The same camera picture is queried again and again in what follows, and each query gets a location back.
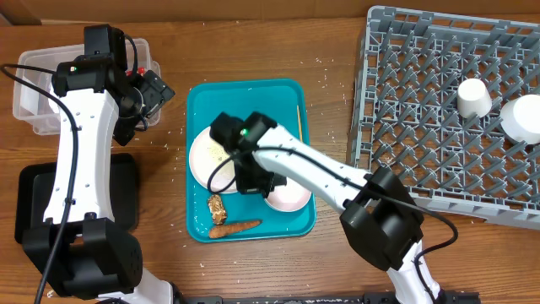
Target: wooden surface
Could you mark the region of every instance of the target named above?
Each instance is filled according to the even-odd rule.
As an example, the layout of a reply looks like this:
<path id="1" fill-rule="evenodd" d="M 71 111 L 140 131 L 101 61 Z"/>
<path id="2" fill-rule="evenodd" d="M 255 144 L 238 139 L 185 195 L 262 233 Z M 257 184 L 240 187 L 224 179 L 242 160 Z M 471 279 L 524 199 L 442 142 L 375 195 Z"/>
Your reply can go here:
<path id="1" fill-rule="evenodd" d="M 536 15 L 505 17 L 540 22 Z M 304 237 L 208 245 L 191 239 L 185 224 L 186 147 L 181 130 L 189 89 L 205 81 L 295 79 L 305 91 L 312 145 L 344 161 L 354 59 L 365 19 L 118 26 L 148 41 L 163 79 L 176 91 L 156 127 L 138 134 L 127 147 L 112 150 L 132 153 L 138 162 L 141 207 L 134 235 L 150 271 L 174 281 L 187 296 L 360 295 L 393 288 L 384 272 L 350 249 L 338 215 L 321 200 L 316 226 Z M 0 62 L 17 62 L 28 50 L 81 43 L 82 29 L 2 29 Z M 28 165 L 56 160 L 58 137 L 35 135 L 28 123 L 15 120 L 12 91 L 13 82 L 0 77 L 0 302 L 29 303 L 40 274 L 13 237 L 18 177 Z M 459 240 L 427 257 L 443 288 L 479 291 L 484 303 L 540 302 L 539 231 L 449 217 L 460 231 Z M 430 218 L 423 231 L 426 246 L 451 234 Z M 78 300 L 52 297 L 43 302 Z"/>

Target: carrot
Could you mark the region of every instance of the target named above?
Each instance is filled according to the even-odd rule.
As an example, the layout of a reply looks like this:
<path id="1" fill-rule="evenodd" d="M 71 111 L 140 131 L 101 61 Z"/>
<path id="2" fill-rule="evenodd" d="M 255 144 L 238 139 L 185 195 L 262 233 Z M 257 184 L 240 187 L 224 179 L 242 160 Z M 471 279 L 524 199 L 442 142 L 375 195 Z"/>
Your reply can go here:
<path id="1" fill-rule="evenodd" d="M 252 220 L 248 222 L 243 223 L 234 223 L 234 224 L 228 224 L 228 225 L 217 225 L 210 230 L 210 233 L 208 234 L 210 238 L 220 238 L 224 236 L 228 236 L 234 233 L 238 233 L 241 231 L 246 231 L 251 228 L 255 228 L 259 226 L 262 223 L 262 220 Z"/>

